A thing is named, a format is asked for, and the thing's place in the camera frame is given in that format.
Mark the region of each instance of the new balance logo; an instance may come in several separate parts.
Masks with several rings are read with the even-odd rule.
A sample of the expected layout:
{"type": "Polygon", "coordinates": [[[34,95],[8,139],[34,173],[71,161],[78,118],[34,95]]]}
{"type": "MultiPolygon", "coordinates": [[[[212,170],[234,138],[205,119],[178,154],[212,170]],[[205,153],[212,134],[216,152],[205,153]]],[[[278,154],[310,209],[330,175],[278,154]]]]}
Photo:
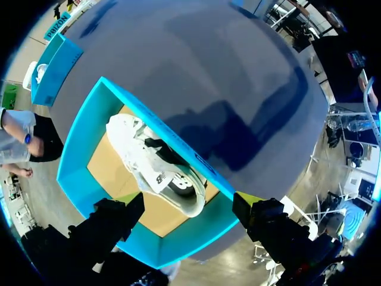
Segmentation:
{"type": "Polygon", "coordinates": [[[156,181],[158,184],[161,184],[164,179],[165,179],[165,173],[163,172],[157,176],[156,181]]]}

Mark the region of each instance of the cardboard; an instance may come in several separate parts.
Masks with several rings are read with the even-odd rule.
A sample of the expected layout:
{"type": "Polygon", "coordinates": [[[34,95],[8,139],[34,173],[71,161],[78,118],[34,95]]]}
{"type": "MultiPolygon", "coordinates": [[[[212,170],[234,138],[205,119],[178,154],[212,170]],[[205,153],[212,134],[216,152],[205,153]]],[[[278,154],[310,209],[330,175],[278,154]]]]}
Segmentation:
{"type": "MultiPolygon", "coordinates": [[[[126,106],[119,113],[134,115],[126,106]]],[[[93,153],[88,169],[112,198],[120,198],[139,191],[135,178],[124,167],[118,154],[108,141],[107,134],[102,137],[93,153]]],[[[208,182],[207,203],[217,193],[218,189],[208,182]]],[[[160,237],[166,236],[188,219],[187,216],[163,199],[145,192],[143,196],[145,212],[139,222],[160,237]]]]}

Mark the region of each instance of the white shirt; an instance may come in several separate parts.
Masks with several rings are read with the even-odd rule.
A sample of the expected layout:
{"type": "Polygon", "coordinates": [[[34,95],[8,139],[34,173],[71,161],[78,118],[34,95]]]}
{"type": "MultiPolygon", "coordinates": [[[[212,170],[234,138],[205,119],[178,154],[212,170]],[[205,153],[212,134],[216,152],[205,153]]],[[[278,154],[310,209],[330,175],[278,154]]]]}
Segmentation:
{"type": "MultiPolygon", "coordinates": [[[[5,108],[0,107],[0,122],[5,108]]],[[[25,133],[33,134],[33,127],[36,125],[35,114],[31,111],[7,110],[19,124],[25,133]]],[[[30,153],[25,144],[9,135],[0,125],[0,164],[11,164],[29,161],[30,153]]]]}

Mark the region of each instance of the person's arm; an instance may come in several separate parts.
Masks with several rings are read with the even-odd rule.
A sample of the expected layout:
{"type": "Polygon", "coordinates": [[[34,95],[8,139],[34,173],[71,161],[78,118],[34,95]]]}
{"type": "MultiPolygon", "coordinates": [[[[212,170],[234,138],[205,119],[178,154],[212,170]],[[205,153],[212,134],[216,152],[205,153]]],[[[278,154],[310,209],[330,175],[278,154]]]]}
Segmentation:
{"type": "MultiPolygon", "coordinates": [[[[15,138],[18,142],[24,143],[26,133],[22,126],[7,112],[5,108],[1,108],[0,113],[0,129],[3,129],[15,138]]],[[[33,137],[29,142],[28,151],[35,157],[41,157],[43,155],[43,141],[38,137],[33,137]]]]}
{"type": "MultiPolygon", "coordinates": [[[[360,86],[361,91],[364,92],[367,85],[360,77],[358,78],[358,84],[360,86]]],[[[379,100],[376,94],[374,93],[373,88],[370,88],[368,98],[370,99],[370,102],[372,103],[374,109],[376,111],[379,111],[379,100]]]]}
{"type": "Polygon", "coordinates": [[[22,176],[25,178],[30,178],[33,176],[32,169],[22,169],[18,167],[16,164],[3,164],[1,167],[9,172],[12,172],[13,174],[16,174],[17,176],[22,176]]]}

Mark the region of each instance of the gray table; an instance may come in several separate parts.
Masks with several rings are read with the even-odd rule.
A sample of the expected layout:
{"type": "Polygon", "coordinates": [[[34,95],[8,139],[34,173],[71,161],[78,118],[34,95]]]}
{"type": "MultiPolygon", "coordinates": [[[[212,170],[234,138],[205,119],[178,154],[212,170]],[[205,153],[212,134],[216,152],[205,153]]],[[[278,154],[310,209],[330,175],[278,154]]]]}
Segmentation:
{"type": "MultiPolygon", "coordinates": [[[[281,199],[308,163],[326,117],[324,94],[275,31],[224,1],[103,0],[66,36],[84,53],[51,108],[63,142],[105,76],[236,190],[281,199]]],[[[208,259],[243,235],[238,225],[194,258],[208,259]]]]}

